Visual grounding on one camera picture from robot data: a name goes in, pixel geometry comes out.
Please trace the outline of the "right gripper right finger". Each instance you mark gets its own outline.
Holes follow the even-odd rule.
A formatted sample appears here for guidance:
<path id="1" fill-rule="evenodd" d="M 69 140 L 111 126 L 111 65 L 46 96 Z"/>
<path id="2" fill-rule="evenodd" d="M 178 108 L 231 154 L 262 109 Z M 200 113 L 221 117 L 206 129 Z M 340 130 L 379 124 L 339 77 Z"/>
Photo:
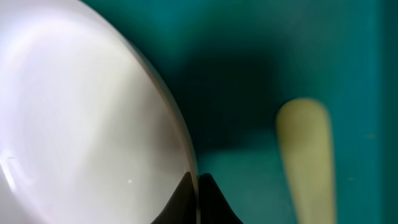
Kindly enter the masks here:
<path id="1" fill-rule="evenodd" d="M 201 224 L 243 224 L 211 174 L 202 174 L 198 186 Z"/>

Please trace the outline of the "large white plate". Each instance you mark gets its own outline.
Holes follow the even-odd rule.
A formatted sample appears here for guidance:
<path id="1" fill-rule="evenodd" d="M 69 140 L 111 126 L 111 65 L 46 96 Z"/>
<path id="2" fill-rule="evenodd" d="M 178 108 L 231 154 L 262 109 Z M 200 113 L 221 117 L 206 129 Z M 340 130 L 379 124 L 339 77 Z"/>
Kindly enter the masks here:
<path id="1" fill-rule="evenodd" d="M 1 2 L 1 222 L 151 223 L 186 172 L 160 75 L 81 1 Z"/>

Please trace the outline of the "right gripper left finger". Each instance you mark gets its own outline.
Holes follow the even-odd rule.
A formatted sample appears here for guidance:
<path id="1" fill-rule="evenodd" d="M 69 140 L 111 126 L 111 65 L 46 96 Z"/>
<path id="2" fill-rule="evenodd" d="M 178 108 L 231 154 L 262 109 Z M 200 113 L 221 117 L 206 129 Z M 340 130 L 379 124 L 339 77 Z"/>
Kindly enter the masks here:
<path id="1" fill-rule="evenodd" d="M 151 224 L 196 224 L 197 201 L 190 172 L 186 172 L 164 209 Z"/>

